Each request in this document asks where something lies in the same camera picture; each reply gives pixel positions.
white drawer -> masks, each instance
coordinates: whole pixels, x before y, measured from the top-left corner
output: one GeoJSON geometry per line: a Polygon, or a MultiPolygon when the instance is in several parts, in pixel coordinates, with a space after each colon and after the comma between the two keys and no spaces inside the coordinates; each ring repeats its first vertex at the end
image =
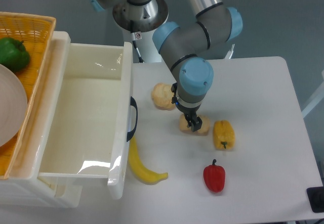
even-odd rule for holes
{"type": "Polygon", "coordinates": [[[33,109],[11,177],[36,176],[54,185],[104,185],[118,199],[128,156],[132,45],[70,44],[64,32],[55,32],[55,39],[64,40],[68,55],[60,52],[49,59],[48,78],[37,92],[38,109],[33,109]]]}

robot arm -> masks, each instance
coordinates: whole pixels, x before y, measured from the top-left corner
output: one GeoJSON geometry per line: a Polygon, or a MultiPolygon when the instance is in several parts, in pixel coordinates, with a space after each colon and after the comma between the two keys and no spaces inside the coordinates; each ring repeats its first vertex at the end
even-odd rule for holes
{"type": "Polygon", "coordinates": [[[163,0],[91,2],[97,11],[114,6],[116,23],[130,33],[156,29],[149,40],[153,40],[177,82],[171,88],[172,102],[184,113],[192,131],[200,129],[202,121],[196,112],[212,85],[214,72],[209,62],[197,54],[240,34],[242,18],[237,10],[226,8],[222,0],[190,0],[197,22],[182,29],[175,22],[164,23],[168,9],[163,0]]]}
{"type": "Polygon", "coordinates": [[[196,131],[202,125],[196,111],[214,77],[209,62],[197,53],[239,35],[242,18],[236,9],[225,8],[222,0],[190,2],[197,22],[187,29],[167,22],[156,30],[153,42],[177,82],[171,88],[172,102],[184,113],[188,127],[196,131]]]}

yellow bell pepper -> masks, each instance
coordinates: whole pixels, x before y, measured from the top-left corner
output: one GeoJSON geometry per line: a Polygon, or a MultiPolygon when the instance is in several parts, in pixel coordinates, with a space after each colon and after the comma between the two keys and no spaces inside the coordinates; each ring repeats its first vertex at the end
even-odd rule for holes
{"type": "Polygon", "coordinates": [[[229,150],[235,145],[235,133],[227,120],[216,121],[213,130],[213,140],[216,149],[229,150]]]}

green bell pepper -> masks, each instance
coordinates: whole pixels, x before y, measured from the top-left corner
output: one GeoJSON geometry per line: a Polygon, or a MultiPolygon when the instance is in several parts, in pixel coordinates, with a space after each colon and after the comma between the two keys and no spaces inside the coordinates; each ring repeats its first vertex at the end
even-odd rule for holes
{"type": "Polygon", "coordinates": [[[30,61],[30,55],[23,42],[10,37],[0,39],[0,64],[12,72],[22,70],[30,61]]]}

white plate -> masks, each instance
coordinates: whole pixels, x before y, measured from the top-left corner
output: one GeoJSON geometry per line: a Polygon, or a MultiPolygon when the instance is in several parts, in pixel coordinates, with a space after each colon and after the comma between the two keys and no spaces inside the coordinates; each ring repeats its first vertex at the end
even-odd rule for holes
{"type": "Polygon", "coordinates": [[[27,96],[18,77],[0,65],[0,146],[19,130],[25,118],[27,96]]]}

